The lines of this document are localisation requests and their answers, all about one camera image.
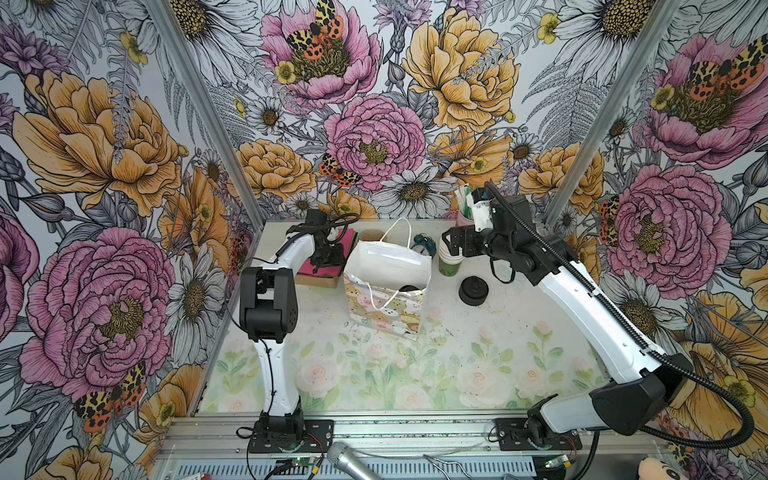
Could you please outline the cartoon animal gift bag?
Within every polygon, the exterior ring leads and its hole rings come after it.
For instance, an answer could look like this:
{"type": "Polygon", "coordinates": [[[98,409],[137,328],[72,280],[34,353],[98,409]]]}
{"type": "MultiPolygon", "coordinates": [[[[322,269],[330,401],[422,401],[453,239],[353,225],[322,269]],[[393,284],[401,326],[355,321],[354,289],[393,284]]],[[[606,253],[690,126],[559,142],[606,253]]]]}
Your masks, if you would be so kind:
{"type": "Polygon", "coordinates": [[[399,218],[382,241],[359,241],[343,272],[350,318],[369,328],[403,338],[421,330],[421,314],[432,277],[432,257],[411,249],[413,229],[399,218]],[[399,292],[404,285],[420,291],[399,292]]]}

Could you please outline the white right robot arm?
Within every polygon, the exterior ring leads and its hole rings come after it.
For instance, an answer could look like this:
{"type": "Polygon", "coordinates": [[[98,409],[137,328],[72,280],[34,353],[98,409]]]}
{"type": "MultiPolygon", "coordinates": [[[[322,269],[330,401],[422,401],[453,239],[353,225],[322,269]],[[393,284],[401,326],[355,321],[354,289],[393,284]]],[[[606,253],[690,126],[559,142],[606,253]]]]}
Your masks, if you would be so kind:
{"type": "Polygon", "coordinates": [[[735,448],[752,437],[755,422],[745,403],[699,376],[684,355],[666,353],[636,327],[563,240],[538,233],[525,197],[505,197],[488,182],[469,192],[464,203],[472,210],[473,223],[443,233],[449,252],[467,258],[485,256],[490,263],[504,261],[512,273],[542,289],[586,337],[607,378],[606,385],[588,393],[553,395],[537,402],[522,426],[499,430],[504,439],[518,433],[533,447],[546,449],[557,436],[575,430],[612,430],[625,436],[644,432],[683,446],[718,450],[735,448]],[[717,440],[695,440],[651,427],[651,420],[688,383],[729,404],[738,428],[717,440]]]}

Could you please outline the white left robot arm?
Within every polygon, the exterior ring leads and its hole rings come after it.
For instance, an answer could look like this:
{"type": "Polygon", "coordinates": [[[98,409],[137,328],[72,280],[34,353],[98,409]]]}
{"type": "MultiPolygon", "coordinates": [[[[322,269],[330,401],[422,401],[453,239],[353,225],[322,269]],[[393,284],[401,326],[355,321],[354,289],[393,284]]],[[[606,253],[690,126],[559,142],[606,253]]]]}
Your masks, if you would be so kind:
{"type": "Polygon", "coordinates": [[[359,219],[357,213],[346,213],[332,220],[325,212],[311,209],[302,223],[288,228],[285,241],[270,259],[245,268],[240,275],[235,322],[256,348],[265,388],[250,453],[296,451],[308,436],[286,344],[299,319],[295,278],[305,262],[315,270],[342,267],[342,238],[359,219]]]}

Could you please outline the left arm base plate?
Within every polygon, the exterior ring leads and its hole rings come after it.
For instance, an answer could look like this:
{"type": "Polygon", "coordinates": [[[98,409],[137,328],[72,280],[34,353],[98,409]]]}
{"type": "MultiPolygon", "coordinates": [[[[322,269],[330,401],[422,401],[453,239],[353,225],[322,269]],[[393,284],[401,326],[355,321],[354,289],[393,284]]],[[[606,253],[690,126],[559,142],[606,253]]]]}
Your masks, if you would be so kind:
{"type": "Polygon", "coordinates": [[[335,422],[330,419],[296,420],[291,417],[263,417],[247,435],[249,454],[326,453],[334,438],[335,422]]]}

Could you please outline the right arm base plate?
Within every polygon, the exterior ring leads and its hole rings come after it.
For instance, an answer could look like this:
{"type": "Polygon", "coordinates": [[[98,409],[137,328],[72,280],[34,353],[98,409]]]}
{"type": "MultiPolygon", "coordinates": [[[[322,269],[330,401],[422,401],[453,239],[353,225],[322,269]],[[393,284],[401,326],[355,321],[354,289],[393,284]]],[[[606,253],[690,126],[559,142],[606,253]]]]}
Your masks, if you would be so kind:
{"type": "Polygon", "coordinates": [[[578,451],[582,441],[576,430],[558,434],[538,420],[501,417],[493,421],[488,434],[501,451],[578,451]]]}

